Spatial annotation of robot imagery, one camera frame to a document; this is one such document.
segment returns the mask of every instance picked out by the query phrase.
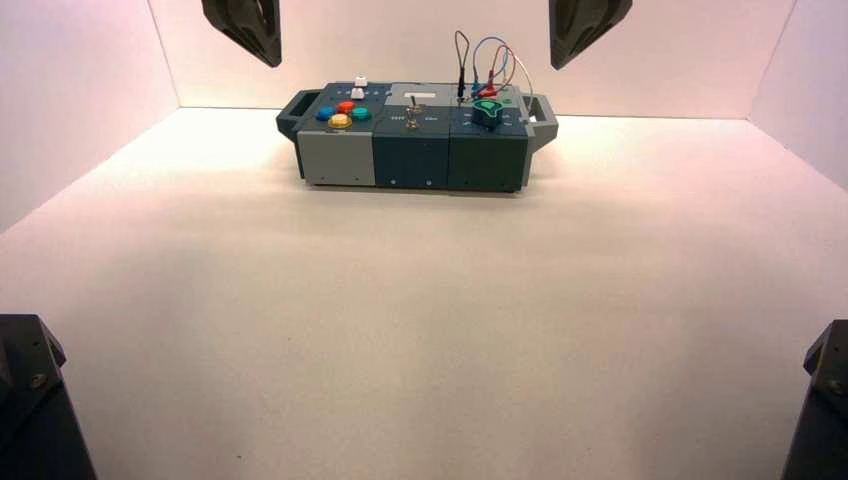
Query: red button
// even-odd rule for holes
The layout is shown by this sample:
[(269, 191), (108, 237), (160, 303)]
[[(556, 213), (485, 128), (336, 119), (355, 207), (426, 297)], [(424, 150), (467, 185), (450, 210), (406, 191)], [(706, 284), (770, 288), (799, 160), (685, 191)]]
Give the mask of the red button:
[(356, 108), (356, 104), (353, 102), (342, 102), (336, 107), (336, 111), (339, 113), (344, 113), (345, 115), (350, 115), (350, 112)]

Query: cable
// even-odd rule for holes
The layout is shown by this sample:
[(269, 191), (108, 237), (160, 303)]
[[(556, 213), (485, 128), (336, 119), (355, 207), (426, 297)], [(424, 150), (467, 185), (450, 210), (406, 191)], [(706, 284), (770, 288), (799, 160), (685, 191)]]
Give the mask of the cable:
[[(465, 40), (464, 55), (459, 54), (459, 37)], [(457, 82), (456, 96), (462, 98), (465, 96), (465, 62), (468, 60), (468, 49), (471, 48), (471, 42), (468, 41), (468, 37), (461, 30), (457, 30), (453, 34), (453, 44), (456, 47), (456, 61), (459, 62), (459, 81)]]
[[(465, 40), (465, 54), (460, 56), (459, 54), (459, 37), (462, 37)], [(457, 30), (453, 34), (453, 43), (456, 47), (456, 60), (459, 62), (459, 66), (461, 68), (465, 68), (465, 62), (468, 60), (468, 49), (471, 47), (471, 42), (468, 41), (468, 37), (462, 33), (462, 30)]]
[[(506, 45), (506, 44), (507, 44), (507, 43), (506, 43), (506, 41), (504, 41), (504, 39), (502, 39), (502, 38), (500, 38), (500, 37), (496, 37), (496, 36), (492, 35), (492, 36), (489, 36), (489, 37), (486, 37), (486, 38), (484, 38), (484, 39), (480, 40), (480, 42), (477, 44), (477, 46), (476, 46), (476, 47), (474, 47), (474, 55), (473, 55), (473, 56), (472, 56), (472, 58), (471, 58), (471, 67), (472, 67), (472, 69), (474, 70), (474, 84), (475, 84), (475, 87), (476, 87), (477, 85), (479, 85), (479, 83), (480, 83), (480, 77), (479, 77), (479, 75), (477, 74), (477, 51), (478, 51), (478, 50), (480, 50), (480, 46), (482, 46), (484, 43), (486, 43), (486, 42), (487, 42), (487, 41), (489, 41), (489, 40), (497, 40), (498, 42), (501, 42), (501, 44), (502, 44), (502, 45)], [(506, 58), (504, 59), (504, 64), (503, 64), (503, 66), (501, 67), (501, 69), (500, 69), (500, 70), (498, 70), (498, 73), (497, 73), (496, 75), (500, 75), (500, 74), (501, 74), (501, 72), (503, 72), (504, 70), (506, 70)]]
[[(515, 61), (516, 61), (516, 62), (518, 62), (518, 64), (521, 66), (521, 70), (524, 72), (524, 77), (525, 77), (525, 78), (527, 78), (527, 83), (530, 85), (530, 98), (531, 98), (531, 100), (530, 100), (530, 101), (532, 102), (532, 101), (533, 101), (533, 100), (532, 100), (532, 98), (533, 98), (533, 94), (535, 93), (535, 92), (533, 91), (533, 80), (530, 78), (530, 74), (529, 74), (529, 73), (527, 73), (527, 68), (525, 68), (525, 67), (524, 67), (524, 62), (522, 62), (522, 61), (521, 61), (521, 59), (520, 59), (520, 58), (518, 58), (518, 56), (517, 56), (517, 55), (515, 55), (514, 53), (512, 54), (512, 57), (513, 57), (513, 58), (515, 59)], [(528, 112), (528, 113), (530, 112), (530, 107), (529, 107), (529, 106), (527, 107), (527, 112)]]
[(514, 60), (512, 62), (512, 71), (509, 74), (509, 78), (504, 78), (504, 82), (501, 84), (500, 87), (498, 87), (497, 90), (495, 90), (495, 86), (494, 86), (494, 80), (495, 80), (494, 66), (498, 62), (498, 56), (500, 55), (502, 48), (505, 49), (504, 59), (506, 60), (506, 62), (509, 62), (509, 56), (510, 55), (512, 55), (512, 57), (515, 58), (515, 53), (507, 45), (498, 46), (498, 49), (495, 51), (495, 57), (492, 60), (492, 70), (489, 70), (489, 80), (488, 80), (488, 82), (486, 82), (486, 88), (476, 91), (475, 96), (478, 96), (478, 97), (493, 97), (493, 96), (497, 95), (498, 93), (500, 93), (501, 91), (503, 91), (503, 89), (506, 88), (510, 83), (512, 83), (512, 79), (515, 76), (515, 70), (517, 68), (517, 64)]

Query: handle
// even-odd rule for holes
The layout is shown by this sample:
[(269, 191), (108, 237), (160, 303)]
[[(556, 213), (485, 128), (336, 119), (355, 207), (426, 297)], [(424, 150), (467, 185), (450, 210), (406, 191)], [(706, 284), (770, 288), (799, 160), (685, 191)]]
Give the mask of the handle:
[(309, 110), (309, 107), (315, 103), (321, 92), (321, 89), (297, 92), (297, 95), (277, 115), (277, 130), (294, 142), (297, 135), (294, 131), (295, 125), (303, 118), (303, 114)]
[(528, 125), (533, 129), (534, 137), (530, 139), (530, 151), (536, 152), (556, 138), (559, 122), (557, 122), (551, 102), (544, 95), (522, 95), (529, 116), (536, 117), (535, 122)]

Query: white wall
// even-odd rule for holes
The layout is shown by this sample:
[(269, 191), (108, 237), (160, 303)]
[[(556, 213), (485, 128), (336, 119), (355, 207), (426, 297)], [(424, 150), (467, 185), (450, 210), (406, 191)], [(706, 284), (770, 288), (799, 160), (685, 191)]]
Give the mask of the white wall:
[[(283, 65), (213, 30), (199, 1), (151, 0), (184, 106), (271, 107), (353, 78), (455, 81), (453, 31), (503, 34), (559, 113), (744, 118), (792, 0), (639, 0), (557, 72), (546, 0), (282, 0)], [(484, 60), (491, 62), (487, 55)]]
[(848, 2), (798, 0), (752, 121), (848, 188)]
[(177, 107), (145, 0), (0, 2), (0, 45), (0, 231)]

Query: screw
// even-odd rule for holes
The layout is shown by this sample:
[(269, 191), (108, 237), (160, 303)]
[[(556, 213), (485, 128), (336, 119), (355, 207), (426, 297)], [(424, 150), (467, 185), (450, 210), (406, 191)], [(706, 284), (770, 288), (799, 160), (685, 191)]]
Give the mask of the screw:
[(29, 381), (29, 389), (30, 390), (38, 390), (39, 388), (43, 387), (44, 384), (46, 384), (46, 383), (47, 383), (47, 375), (44, 375), (43, 373), (33, 375), (32, 379), (30, 379), (30, 381)]
[(829, 388), (831, 392), (836, 395), (839, 395), (840, 397), (844, 397), (846, 394), (848, 394), (848, 391), (845, 390), (845, 386), (839, 380), (830, 380), (829, 382), (827, 382), (827, 388)]

